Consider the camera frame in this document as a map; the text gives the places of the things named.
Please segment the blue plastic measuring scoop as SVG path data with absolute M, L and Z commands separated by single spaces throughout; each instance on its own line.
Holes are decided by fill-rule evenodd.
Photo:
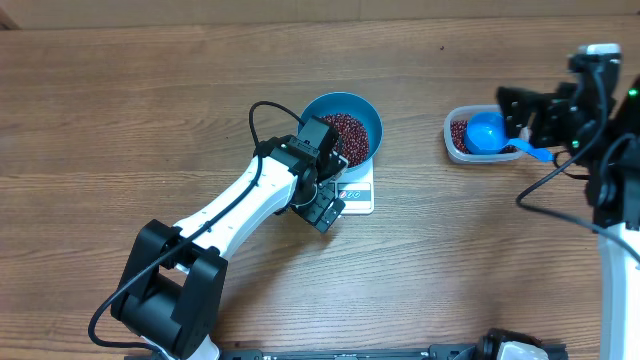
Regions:
M 474 155 L 500 154 L 505 148 L 523 151 L 540 162 L 551 162 L 553 155 L 545 148 L 535 148 L 520 138 L 509 138 L 504 118 L 497 112 L 480 112 L 467 122 L 464 134 L 466 148 Z

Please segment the white digital kitchen scale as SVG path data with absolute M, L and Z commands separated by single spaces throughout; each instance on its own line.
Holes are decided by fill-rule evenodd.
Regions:
M 375 208 L 373 160 L 348 168 L 330 183 L 338 199 L 345 203 L 341 215 L 370 215 Z

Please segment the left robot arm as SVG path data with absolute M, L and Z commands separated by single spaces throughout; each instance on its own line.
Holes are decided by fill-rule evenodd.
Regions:
M 240 245 L 276 213 L 292 210 L 325 233 L 343 211 L 328 187 L 347 167 L 338 142 L 338 131 L 313 117 L 297 135 L 260 142 L 241 177 L 197 213 L 172 226 L 147 223 L 110 304 L 112 317 L 167 359 L 216 357 L 209 334 Z

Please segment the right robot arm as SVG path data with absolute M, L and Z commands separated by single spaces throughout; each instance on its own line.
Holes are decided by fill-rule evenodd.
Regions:
M 599 356 L 639 356 L 639 84 L 620 105 L 611 97 L 609 75 L 583 73 L 578 83 L 562 83 L 553 93 L 501 87 L 496 92 L 509 129 L 533 122 L 535 147 L 562 146 L 569 159 L 523 190 L 519 207 L 554 217 L 598 236 L 602 264 Z M 525 203 L 525 198 L 571 165 L 586 169 L 585 197 L 590 220 Z

